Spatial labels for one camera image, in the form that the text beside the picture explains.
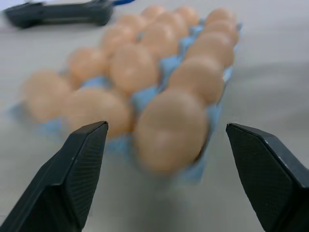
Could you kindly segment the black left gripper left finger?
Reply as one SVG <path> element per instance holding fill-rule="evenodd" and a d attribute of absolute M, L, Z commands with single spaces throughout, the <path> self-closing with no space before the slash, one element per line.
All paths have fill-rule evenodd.
<path fill-rule="evenodd" d="M 36 173 L 0 232 L 82 232 L 97 188 L 108 123 L 83 126 Z"/>

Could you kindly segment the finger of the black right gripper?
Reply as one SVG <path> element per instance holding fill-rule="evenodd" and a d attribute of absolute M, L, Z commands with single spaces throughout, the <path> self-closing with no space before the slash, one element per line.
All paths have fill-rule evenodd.
<path fill-rule="evenodd" d="M 113 3 L 109 0 L 90 0 L 84 3 L 47 5 L 45 2 L 29 1 L 3 12 L 8 21 L 20 29 L 51 22 L 85 22 L 104 26 L 113 14 Z"/>

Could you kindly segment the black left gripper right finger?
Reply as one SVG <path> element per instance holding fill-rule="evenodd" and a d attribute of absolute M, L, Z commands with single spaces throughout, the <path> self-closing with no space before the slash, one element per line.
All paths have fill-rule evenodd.
<path fill-rule="evenodd" d="M 226 126 L 243 189 L 265 232 L 309 232 L 309 169 L 273 134 Z"/>

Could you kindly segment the brown egg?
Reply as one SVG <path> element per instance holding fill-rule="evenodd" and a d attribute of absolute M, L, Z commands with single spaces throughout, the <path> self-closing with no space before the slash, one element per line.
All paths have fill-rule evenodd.
<path fill-rule="evenodd" d="M 142 30 L 147 25 L 147 20 L 141 15 L 125 14 L 122 15 L 116 23 L 128 25 L 134 30 Z"/>
<path fill-rule="evenodd" d="M 199 23 L 199 15 L 197 11 L 188 5 L 180 6 L 174 10 L 175 13 L 179 14 L 184 18 L 188 26 L 194 26 Z"/>
<path fill-rule="evenodd" d="M 24 103 L 39 123 L 59 117 L 64 101 L 72 93 L 70 83 L 53 70 L 38 70 L 22 85 Z"/>
<path fill-rule="evenodd" d="M 105 29 L 100 40 L 100 47 L 112 53 L 122 45 L 134 43 L 138 39 L 138 33 L 130 26 L 115 25 Z"/>
<path fill-rule="evenodd" d="M 222 32 L 229 36 L 230 40 L 236 45 L 239 41 L 239 30 L 237 24 L 228 20 L 218 20 L 206 25 L 202 33 Z"/>
<path fill-rule="evenodd" d="M 185 37 L 189 34 L 187 23 L 179 14 L 164 12 L 156 18 L 156 22 L 170 25 L 178 37 Z"/>
<path fill-rule="evenodd" d="M 140 43 L 157 59 L 178 53 L 179 41 L 174 29 L 163 23 L 150 25 L 142 34 Z"/>
<path fill-rule="evenodd" d="M 65 101 L 61 115 L 71 131 L 107 121 L 107 138 L 116 138 L 132 129 L 133 108 L 123 94 L 101 88 L 83 88 Z"/>
<path fill-rule="evenodd" d="M 234 63 L 234 44 L 223 32 L 205 33 L 188 47 L 184 59 L 202 55 L 216 58 L 224 68 L 228 68 Z"/>
<path fill-rule="evenodd" d="M 205 25 L 208 25 L 212 22 L 216 22 L 219 20 L 227 20 L 229 22 L 236 23 L 237 17 L 236 14 L 227 8 L 216 8 L 211 11 L 205 20 Z"/>
<path fill-rule="evenodd" d="M 224 67 L 208 56 L 191 57 L 171 74 L 168 87 L 196 94 L 205 105 L 218 103 L 224 90 Z"/>
<path fill-rule="evenodd" d="M 160 5 L 150 5 L 147 6 L 142 12 L 141 15 L 147 18 L 156 18 L 160 14 L 164 13 L 166 9 Z"/>
<path fill-rule="evenodd" d="M 147 105 L 135 127 L 138 161 L 152 172 L 174 173 L 196 160 L 208 131 L 204 106 L 196 96 L 165 90 Z"/>
<path fill-rule="evenodd" d="M 79 82 L 105 75 L 107 67 L 107 56 L 97 47 L 79 47 L 67 59 L 69 74 Z"/>
<path fill-rule="evenodd" d="M 144 46 L 125 44 L 111 58 L 108 77 L 116 88 L 131 95 L 158 84 L 158 64 Z"/>

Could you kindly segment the blue egg tray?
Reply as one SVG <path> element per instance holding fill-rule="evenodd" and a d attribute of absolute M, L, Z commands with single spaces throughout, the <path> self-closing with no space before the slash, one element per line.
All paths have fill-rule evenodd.
<path fill-rule="evenodd" d="M 161 83 L 158 86 L 150 87 L 133 94 L 130 101 L 133 103 L 134 110 L 137 114 L 145 108 L 145 106 L 152 100 L 155 95 L 164 90 L 167 86 L 168 80 L 172 72 L 181 64 L 184 55 L 188 50 L 189 46 L 193 44 L 197 36 L 201 33 L 204 28 L 204 19 L 201 19 L 197 26 L 189 29 L 189 35 L 181 38 L 180 42 L 180 53 L 178 55 L 172 55 L 168 58 L 164 58 L 159 61 L 159 69 L 162 76 Z M 210 105 L 206 108 L 206 113 L 209 118 L 209 137 L 213 135 L 216 130 L 219 116 L 222 110 L 222 103 Z M 22 102 L 16 103 L 10 106 L 7 110 L 8 114 L 20 123 L 23 127 L 30 131 L 45 133 L 52 138 L 64 139 L 65 137 L 65 124 L 61 118 L 49 120 L 45 124 L 37 124 L 30 116 L 29 112 L 25 109 Z M 133 160 L 133 149 L 131 148 L 132 136 L 129 133 L 125 133 L 118 138 L 111 139 L 105 144 L 105 152 L 115 155 L 122 155 L 127 157 L 129 160 Z M 204 169 L 206 167 L 208 158 L 208 142 L 207 139 L 202 147 L 201 153 L 198 160 L 190 167 L 178 172 L 173 178 L 177 183 L 190 183 L 197 184 L 200 182 Z"/>

